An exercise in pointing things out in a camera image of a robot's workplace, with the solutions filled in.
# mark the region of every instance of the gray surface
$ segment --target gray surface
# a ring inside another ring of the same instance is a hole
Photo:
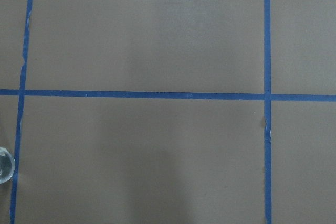
[[[271,1],[273,93],[336,94],[335,0]]]
[[[27,88],[263,92],[263,0],[34,0]]]
[[[0,95],[0,146],[14,152],[17,97]],[[0,223],[9,223],[12,180],[0,184]]]
[[[26,97],[16,223],[263,223],[262,108]]]
[[[18,89],[27,0],[0,0],[0,89]]]
[[[336,104],[273,102],[273,223],[336,221]]]

